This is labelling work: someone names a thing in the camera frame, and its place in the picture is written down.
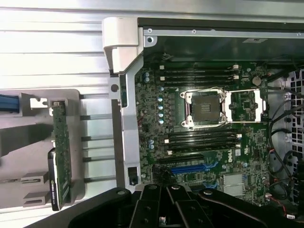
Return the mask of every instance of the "heatsink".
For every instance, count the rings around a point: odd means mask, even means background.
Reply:
[[[224,175],[224,193],[230,196],[243,196],[245,194],[245,185],[243,175],[231,174]]]

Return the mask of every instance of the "black pcie slot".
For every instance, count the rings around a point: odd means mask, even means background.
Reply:
[[[193,148],[203,148],[203,147],[217,147],[219,144],[237,144],[237,140],[234,139],[225,139],[225,140],[212,140],[212,141],[204,141],[204,142],[185,142],[185,143],[176,143],[168,145],[169,150],[175,149],[193,149]]]
[[[171,145],[196,145],[200,143],[206,143],[206,142],[222,142],[222,141],[232,141],[236,140],[236,137],[230,136],[230,137],[225,137],[225,139],[218,139],[217,138],[206,138],[206,139],[187,139],[187,140],[182,140],[182,141],[171,141],[167,145],[170,147]]]
[[[204,81],[204,82],[165,82],[163,83],[164,87],[177,87],[177,86],[229,86],[233,85],[234,81],[233,80],[217,80],[217,81]]]
[[[173,139],[173,138],[183,138],[183,137],[194,137],[194,136],[209,136],[209,135],[217,135],[221,136],[224,133],[227,134],[236,134],[238,131],[237,129],[231,129],[231,128],[220,128],[220,129],[211,129],[211,130],[206,130],[206,131],[188,131],[188,132],[175,132],[175,133],[170,133],[168,134],[168,138]]]
[[[190,162],[195,160],[202,160],[204,159],[204,155],[189,155],[189,156],[176,156],[176,157],[169,157],[169,158],[160,158],[157,160],[159,164],[168,164],[168,163],[178,163],[178,162]]]

